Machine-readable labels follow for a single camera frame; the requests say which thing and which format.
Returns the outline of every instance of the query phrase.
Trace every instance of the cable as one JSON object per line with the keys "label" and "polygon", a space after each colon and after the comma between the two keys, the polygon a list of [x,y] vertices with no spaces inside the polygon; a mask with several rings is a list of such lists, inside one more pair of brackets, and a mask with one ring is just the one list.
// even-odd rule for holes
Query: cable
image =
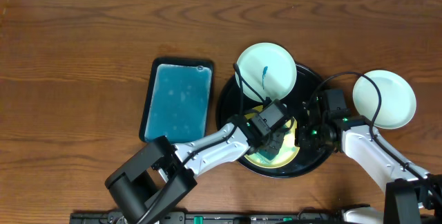
{"label": "cable", "polygon": [[[233,69],[235,69],[235,72],[238,74],[238,77],[240,78],[240,90],[241,90],[241,94],[240,94],[240,112],[239,114],[242,115],[243,112],[243,108],[244,108],[244,91],[243,91],[243,87],[242,87],[242,83],[244,82],[259,98],[261,98],[261,96],[255,91],[253,90],[248,84],[247,82],[244,80],[244,78],[242,78],[241,76],[241,72],[240,72],[240,68],[238,67],[237,64],[233,64]],[[173,174],[173,176],[167,181],[167,183],[165,184],[165,186],[162,188],[162,190],[158,193],[158,196],[155,198],[155,200],[153,200],[152,204],[148,207],[148,210],[138,219],[138,221],[136,222],[136,224],[140,224],[144,221],[144,219],[146,219],[146,217],[151,213],[151,210],[159,203],[160,199],[163,197],[163,195],[169,190],[170,186],[172,185],[172,182],[176,179],[177,175],[181,174],[182,171],[184,171],[186,169],[185,165],[188,161],[190,161],[190,159],[192,159],[195,155],[197,155],[198,153],[200,153],[201,151],[204,151],[205,149],[214,147],[218,144],[221,144],[223,142],[226,142],[236,131],[236,129],[238,128],[238,126],[234,126],[232,131],[225,137],[223,137],[221,140],[217,141],[217,142],[213,142],[211,144],[205,145],[199,149],[196,149],[195,151],[192,151],[181,163],[180,167],[178,168],[178,170]]]}
{"label": "cable", "polygon": [[237,64],[233,64],[233,69],[235,69],[235,72],[238,74],[238,78],[239,78],[240,82],[243,81],[244,84],[246,84],[246,86],[247,86],[247,87],[248,87],[253,93],[255,93],[256,96],[258,96],[258,97],[260,98],[261,102],[264,104],[264,103],[265,103],[264,98],[261,97],[261,95],[260,95],[257,91],[255,91],[255,89],[253,89],[253,88],[249,85],[249,83],[246,82],[246,80],[244,80],[244,78],[241,76],[241,73],[239,73],[239,71],[240,71],[240,67],[238,67]]}
{"label": "cable", "polygon": [[372,79],[368,78],[368,76],[362,74],[362,73],[357,73],[357,72],[342,72],[342,73],[338,73],[335,75],[332,75],[330,77],[328,77],[326,80],[324,80],[323,82],[321,82],[315,89],[315,91],[313,92],[313,94],[310,97],[309,102],[306,105],[306,108],[308,109],[310,107],[310,104],[313,101],[313,98],[316,96],[316,94],[319,92],[319,90],[324,86],[325,83],[327,83],[329,80],[332,80],[338,76],[341,75],[358,75],[361,77],[364,77],[365,79],[367,79],[371,84],[373,84],[374,88],[376,89],[376,92],[378,93],[378,107],[376,107],[376,111],[374,112],[372,121],[370,123],[369,126],[369,132],[370,135],[372,137],[372,140],[375,141],[375,143],[389,156],[391,156],[395,161],[397,161],[397,163],[402,166],[402,168],[408,170],[413,176],[416,176],[418,178],[418,180],[424,185],[424,187],[427,188],[428,191],[431,192],[431,194],[436,198],[437,202],[439,203],[440,206],[442,206],[442,197],[436,192],[436,190],[434,190],[434,188],[421,176],[419,175],[419,173],[417,173],[416,171],[413,170],[413,168],[410,167],[410,164],[408,162],[403,162],[400,158],[398,158],[396,155],[394,155],[389,149],[387,149],[382,143],[381,141],[378,140],[378,136],[374,135],[373,132],[373,127],[374,127],[374,121],[376,120],[376,118],[378,117],[379,111],[381,109],[381,104],[382,104],[382,97],[381,97],[381,92],[379,91],[378,86],[376,85],[376,83],[373,82]]}

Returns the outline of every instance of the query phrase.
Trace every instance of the blue mark on plate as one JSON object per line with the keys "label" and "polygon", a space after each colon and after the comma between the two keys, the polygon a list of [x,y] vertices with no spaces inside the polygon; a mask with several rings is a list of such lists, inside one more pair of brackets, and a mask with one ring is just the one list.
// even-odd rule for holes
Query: blue mark on plate
{"label": "blue mark on plate", "polygon": [[268,68],[269,68],[268,66],[265,66],[264,70],[262,71],[262,89],[264,89],[264,77],[265,77],[265,74],[267,73]]}

